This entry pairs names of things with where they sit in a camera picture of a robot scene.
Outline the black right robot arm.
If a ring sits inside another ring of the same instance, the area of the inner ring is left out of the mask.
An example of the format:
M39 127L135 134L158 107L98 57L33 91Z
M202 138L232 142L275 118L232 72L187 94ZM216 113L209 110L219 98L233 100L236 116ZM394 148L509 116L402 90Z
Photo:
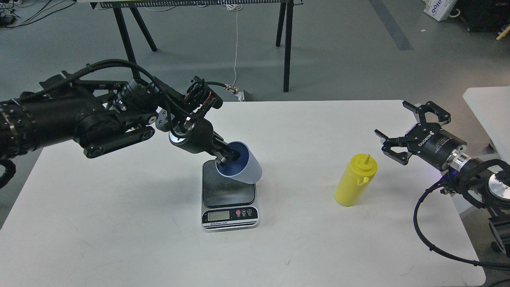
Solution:
M509 256L508 163L501 159L483 161L467 155L467 143L444 129L444 125L451 121L450 113L434 102L428 101L416 106L405 100L402 105L413 112L417 122L404 136L398 138L389 138L375 130L381 139L382 152L401 165L407 165L410 156L416 155L443 172L441 179L424 191L414 208L413 225L417 236L430 251L448 259L508 271L507 263L468 260L440 249L426 238L418 225L419 207L433 191L439 189L445 195L461 195L473 207L489 212L489 228L494 238L490 246Z

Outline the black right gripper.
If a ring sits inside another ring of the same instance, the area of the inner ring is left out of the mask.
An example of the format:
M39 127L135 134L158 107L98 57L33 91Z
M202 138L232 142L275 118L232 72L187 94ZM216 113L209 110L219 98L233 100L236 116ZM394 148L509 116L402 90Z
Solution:
M418 124L415 124L406 136L397 138L389 138L375 129L375 134L381 139L382 152L401 165L407 165L410 156L416 154L439 171L448 169L452 152L467 146L464 140L441 127L451 122L451 114L431 100L419 106L404 100L402 105L413 112ZM426 113L433 113L438 122L427 122ZM396 152L394 147L405 150Z

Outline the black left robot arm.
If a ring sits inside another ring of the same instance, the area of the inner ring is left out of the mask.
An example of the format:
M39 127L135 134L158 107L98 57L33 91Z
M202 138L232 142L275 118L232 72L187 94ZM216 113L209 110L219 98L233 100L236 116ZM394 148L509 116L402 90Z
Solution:
M62 71L38 92L23 92L1 102L1 187L16 173L13 158L73 140L89 158L149 140L155 129L169 132L171 143L191 154L206 152L221 167L240 158L206 120L223 100L211 85L193 78L182 94L130 61L107 59L76 73Z

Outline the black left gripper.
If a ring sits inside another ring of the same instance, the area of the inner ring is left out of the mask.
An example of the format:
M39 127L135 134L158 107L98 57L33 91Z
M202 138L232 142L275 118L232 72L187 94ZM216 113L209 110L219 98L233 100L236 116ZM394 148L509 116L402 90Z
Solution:
M224 145L224 140L214 132L211 122L204 118L194 123L185 138L177 138L171 132L168 136L172 145L191 154L206 152L214 155L215 152L215 161L220 167L226 167L240 158L240 153Z

